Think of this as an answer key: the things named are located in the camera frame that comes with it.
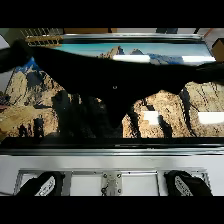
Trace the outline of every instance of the blue sky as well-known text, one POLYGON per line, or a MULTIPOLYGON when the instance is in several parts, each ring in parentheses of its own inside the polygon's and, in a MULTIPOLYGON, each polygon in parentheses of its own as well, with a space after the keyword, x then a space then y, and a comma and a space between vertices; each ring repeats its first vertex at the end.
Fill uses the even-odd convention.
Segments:
POLYGON ((168 56, 210 56, 204 44, 169 44, 169 43, 99 43, 99 44, 63 44, 56 49, 81 55, 99 56, 113 47, 121 46, 125 54, 134 48, 144 54, 153 53, 168 56))

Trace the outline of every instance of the metal bracket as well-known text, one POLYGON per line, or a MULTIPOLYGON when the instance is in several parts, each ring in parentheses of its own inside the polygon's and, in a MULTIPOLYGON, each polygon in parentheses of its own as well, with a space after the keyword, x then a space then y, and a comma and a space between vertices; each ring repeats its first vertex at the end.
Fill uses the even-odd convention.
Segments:
POLYGON ((122 194, 122 176, 121 172, 103 172, 102 196, 119 196, 122 194))

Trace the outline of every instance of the cardboard box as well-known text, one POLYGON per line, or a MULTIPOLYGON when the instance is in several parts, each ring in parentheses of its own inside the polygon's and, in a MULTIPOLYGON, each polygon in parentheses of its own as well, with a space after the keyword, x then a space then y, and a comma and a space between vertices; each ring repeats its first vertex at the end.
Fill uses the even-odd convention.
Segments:
MULTIPOLYGON (((112 33, 117 32, 117 28, 111 28, 112 33)), ((108 33, 108 28, 64 28, 65 34, 91 34, 108 33)))
POLYGON ((224 38, 218 38, 212 45, 212 53, 216 61, 224 61, 224 38))

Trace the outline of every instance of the brown box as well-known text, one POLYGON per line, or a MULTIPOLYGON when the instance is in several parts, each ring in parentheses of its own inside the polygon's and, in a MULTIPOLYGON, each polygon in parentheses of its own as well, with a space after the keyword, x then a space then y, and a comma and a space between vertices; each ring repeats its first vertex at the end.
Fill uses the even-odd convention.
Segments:
POLYGON ((216 61, 224 61, 224 38, 219 38, 212 45, 212 53, 216 61))
MULTIPOLYGON (((111 28, 112 33, 117 32, 117 28, 111 28)), ((65 34, 91 34, 108 33, 108 28, 64 28, 65 34)))

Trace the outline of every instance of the black garment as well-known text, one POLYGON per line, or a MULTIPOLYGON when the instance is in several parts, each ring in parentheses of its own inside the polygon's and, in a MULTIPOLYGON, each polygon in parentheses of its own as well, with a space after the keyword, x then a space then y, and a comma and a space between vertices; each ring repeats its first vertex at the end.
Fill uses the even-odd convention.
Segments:
POLYGON ((177 34, 178 28, 157 28, 156 33, 177 34))

